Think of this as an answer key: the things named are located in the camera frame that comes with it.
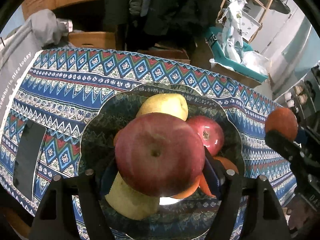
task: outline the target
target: black phone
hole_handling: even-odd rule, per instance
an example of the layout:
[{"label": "black phone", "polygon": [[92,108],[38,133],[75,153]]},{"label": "black phone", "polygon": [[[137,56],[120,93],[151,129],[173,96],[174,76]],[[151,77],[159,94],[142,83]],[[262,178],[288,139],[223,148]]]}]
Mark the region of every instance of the black phone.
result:
[{"label": "black phone", "polygon": [[41,155],[46,127],[28,120],[20,139],[13,170],[13,185],[32,200],[36,165]]}]

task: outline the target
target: metal screw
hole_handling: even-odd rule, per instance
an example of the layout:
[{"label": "metal screw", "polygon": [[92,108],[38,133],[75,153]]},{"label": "metal screw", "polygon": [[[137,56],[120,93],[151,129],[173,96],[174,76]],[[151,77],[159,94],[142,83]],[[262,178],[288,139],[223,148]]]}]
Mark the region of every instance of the metal screw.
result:
[{"label": "metal screw", "polygon": [[94,173],[93,169],[88,169],[84,172],[86,175],[92,175]]},{"label": "metal screw", "polygon": [[233,176],[233,175],[235,175],[236,173],[235,173],[234,170],[229,169],[229,170],[227,170],[227,174],[230,175],[230,176]]},{"label": "metal screw", "polygon": [[266,181],[267,180],[267,177],[265,175],[260,175],[259,176],[259,179],[261,179],[262,181]]},{"label": "metal screw", "polygon": [[60,175],[55,175],[54,177],[53,177],[53,180],[54,181],[58,181],[58,180],[60,180],[61,179],[61,176]]}]

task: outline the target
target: yellow pear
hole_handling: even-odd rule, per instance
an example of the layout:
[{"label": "yellow pear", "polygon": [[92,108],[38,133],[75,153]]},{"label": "yellow pear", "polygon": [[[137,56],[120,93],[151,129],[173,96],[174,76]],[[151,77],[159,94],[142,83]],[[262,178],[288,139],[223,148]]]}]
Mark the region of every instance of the yellow pear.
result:
[{"label": "yellow pear", "polygon": [[155,214],[160,202],[159,197],[146,196],[128,186],[119,172],[105,198],[117,212],[133,220],[142,220]]},{"label": "yellow pear", "polygon": [[136,117],[149,113],[170,114],[185,121],[188,117],[188,105],[180,94],[157,94],[142,104]]}]

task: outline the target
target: plate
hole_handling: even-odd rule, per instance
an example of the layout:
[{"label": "plate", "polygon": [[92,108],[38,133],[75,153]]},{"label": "plate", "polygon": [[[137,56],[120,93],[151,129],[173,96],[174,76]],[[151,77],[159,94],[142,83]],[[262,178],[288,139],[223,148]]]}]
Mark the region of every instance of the plate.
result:
[{"label": "plate", "polygon": [[[240,174],[245,173],[242,157],[242,143],[238,130],[228,120],[223,108],[211,98],[201,96],[186,85],[164,85],[151,82],[111,97],[86,127],[81,141],[79,174],[93,168],[99,160],[106,158],[113,149],[114,135],[135,118],[143,102],[159,93],[179,93],[188,104],[189,115],[205,115],[214,119],[223,129],[225,143],[218,155],[231,160]],[[134,239],[194,239],[203,235],[211,226],[220,201],[202,193],[177,203],[161,205],[158,213],[141,221],[131,220],[109,206],[105,199],[100,201],[109,226],[121,238]]]}]

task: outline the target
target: patterned tablecloth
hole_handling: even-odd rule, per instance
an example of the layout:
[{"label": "patterned tablecloth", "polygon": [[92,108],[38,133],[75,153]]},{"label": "patterned tablecloth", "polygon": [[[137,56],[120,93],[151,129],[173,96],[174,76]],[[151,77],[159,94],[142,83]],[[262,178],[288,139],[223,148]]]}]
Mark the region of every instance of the patterned tablecloth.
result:
[{"label": "patterned tablecloth", "polygon": [[[265,174],[281,204],[291,199],[296,181],[289,163],[264,142],[264,122],[278,105],[239,82],[175,61],[114,50],[44,50],[30,67],[5,124],[0,183],[32,215],[54,175],[78,175],[80,138],[101,106],[116,93],[145,82],[186,84],[216,100],[240,133],[245,176]],[[32,201],[12,183],[15,155],[27,118],[47,127]],[[80,236],[87,239],[77,197],[74,209]],[[239,210],[232,238],[241,231],[244,209]]]}]

